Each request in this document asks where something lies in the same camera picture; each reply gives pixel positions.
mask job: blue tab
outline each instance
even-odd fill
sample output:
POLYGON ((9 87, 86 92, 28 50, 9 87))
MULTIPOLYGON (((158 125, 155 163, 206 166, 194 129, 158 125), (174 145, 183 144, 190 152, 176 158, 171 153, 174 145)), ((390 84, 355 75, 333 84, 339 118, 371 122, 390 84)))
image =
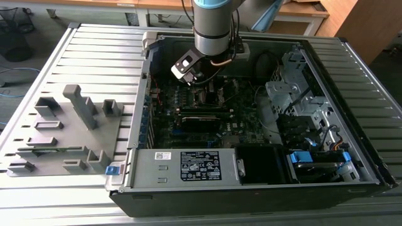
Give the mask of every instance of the blue tab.
POLYGON ((351 161, 349 152, 343 152, 342 155, 343 155, 345 161, 351 161))
POLYGON ((180 129, 174 129, 174 130, 171 131, 171 133, 172 133, 174 135, 176 135, 176 134, 183 133, 183 130, 180 130, 180 129))
POLYGON ((252 30, 265 32, 269 29, 269 25, 271 25, 271 22, 274 21, 274 18, 278 14, 278 8, 281 8, 281 6, 282 1, 277 0, 255 22, 254 26, 251 27, 252 30))
POLYGON ((202 8, 219 8, 226 3, 230 2, 230 0, 194 0, 195 4, 202 8))
POLYGON ((294 152, 290 158, 293 163, 313 162, 311 154, 306 151, 294 152))
POLYGON ((317 147, 317 143, 307 137, 305 137, 306 141, 311 144, 313 147, 317 147))
POLYGON ((118 176, 120 173, 120 167, 119 166, 107 166, 106 167, 106 174, 108 176, 118 176))

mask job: desk leg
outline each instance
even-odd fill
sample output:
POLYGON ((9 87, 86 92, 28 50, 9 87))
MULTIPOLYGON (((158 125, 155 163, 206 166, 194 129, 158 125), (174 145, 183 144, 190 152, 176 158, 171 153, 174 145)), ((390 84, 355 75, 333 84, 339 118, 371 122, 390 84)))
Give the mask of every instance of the desk leg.
POLYGON ((317 31, 318 31, 318 29, 319 29, 322 21, 323 21, 322 17, 315 17, 313 19, 313 21, 310 22, 303 35, 314 36, 315 33, 317 33, 317 31))
POLYGON ((158 22, 163 23, 163 15, 162 14, 158 14, 158 22))
POLYGON ((128 26, 139 26, 138 14, 126 13, 126 19, 127 19, 128 26))
POLYGON ((56 18, 57 15, 56 15, 56 9, 47 9, 45 11, 48 11, 48 15, 51 18, 56 18))
POLYGON ((138 14, 138 22, 140 27, 150 27, 150 15, 147 12, 147 9, 138 8, 136 9, 138 14))

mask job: circuit board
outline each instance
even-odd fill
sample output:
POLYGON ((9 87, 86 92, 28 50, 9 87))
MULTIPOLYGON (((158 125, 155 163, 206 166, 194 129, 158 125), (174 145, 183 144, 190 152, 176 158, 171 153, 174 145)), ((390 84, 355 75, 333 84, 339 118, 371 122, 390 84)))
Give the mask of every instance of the circuit board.
POLYGON ((204 87, 190 87, 175 78, 154 78, 154 148, 227 148, 236 143, 263 143, 255 88, 242 79, 219 79, 204 87))

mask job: wooden desk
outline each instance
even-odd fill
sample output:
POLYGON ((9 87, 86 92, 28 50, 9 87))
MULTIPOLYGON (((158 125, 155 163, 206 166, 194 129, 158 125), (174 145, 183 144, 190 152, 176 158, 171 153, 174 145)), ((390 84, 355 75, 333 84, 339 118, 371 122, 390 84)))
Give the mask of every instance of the wooden desk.
MULTIPOLYGON (((191 0, 184 0, 184 5, 192 15, 191 0)), ((5 0, 0 6, 136 13, 140 26, 148 26, 150 14, 184 15, 180 0, 5 0)), ((275 21, 307 23, 303 35, 315 35, 327 17, 329 13, 317 11, 310 3, 290 2, 282 6, 275 21)))
POLYGON ((369 65, 402 28, 402 0, 321 0, 331 13, 318 36, 343 37, 369 65))

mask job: black mesh trash bin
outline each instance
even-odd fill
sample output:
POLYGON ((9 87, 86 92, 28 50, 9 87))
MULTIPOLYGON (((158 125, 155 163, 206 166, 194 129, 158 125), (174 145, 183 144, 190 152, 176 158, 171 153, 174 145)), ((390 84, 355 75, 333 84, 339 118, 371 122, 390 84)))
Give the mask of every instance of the black mesh trash bin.
POLYGON ((9 62, 31 58, 32 49, 13 21, 0 20, 0 55, 9 62))
POLYGON ((35 26, 29 17, 31 10, 28 8, 1 9, 0 16, 3 20, 13 22, 20 33, 28 33, 35 30, 35 26))

